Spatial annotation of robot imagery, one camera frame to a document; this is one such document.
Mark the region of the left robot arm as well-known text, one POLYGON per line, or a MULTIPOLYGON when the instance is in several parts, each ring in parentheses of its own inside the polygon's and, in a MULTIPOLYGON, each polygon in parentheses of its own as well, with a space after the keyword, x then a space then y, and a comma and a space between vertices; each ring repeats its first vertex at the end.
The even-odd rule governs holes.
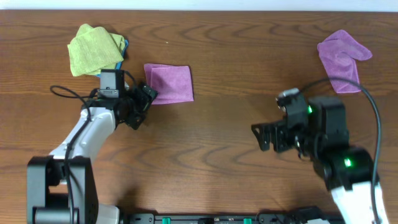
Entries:
POLYGON ((92 163, 119 124, 138 129, 158 92, 140 83, 128 90, 95 88, 88 96, 71 89, 83 104, 67 138, 47 156, 27 165, 28 223, 128 223, 117 206, 99 203, 92 163))

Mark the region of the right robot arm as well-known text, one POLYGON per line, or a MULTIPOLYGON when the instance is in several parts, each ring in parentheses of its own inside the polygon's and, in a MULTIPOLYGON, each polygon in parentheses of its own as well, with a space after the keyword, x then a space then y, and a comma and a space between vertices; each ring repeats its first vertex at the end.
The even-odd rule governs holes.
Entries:
POLYGON ((296 148, 309 157, 345 223, 388 223, 380 185, 371 199, 374 162, 367 150, 349 143, 343 102, 335 96, 298 95, 277 103, 285 109, 282 120, 251 126, 261 150, 296 148))

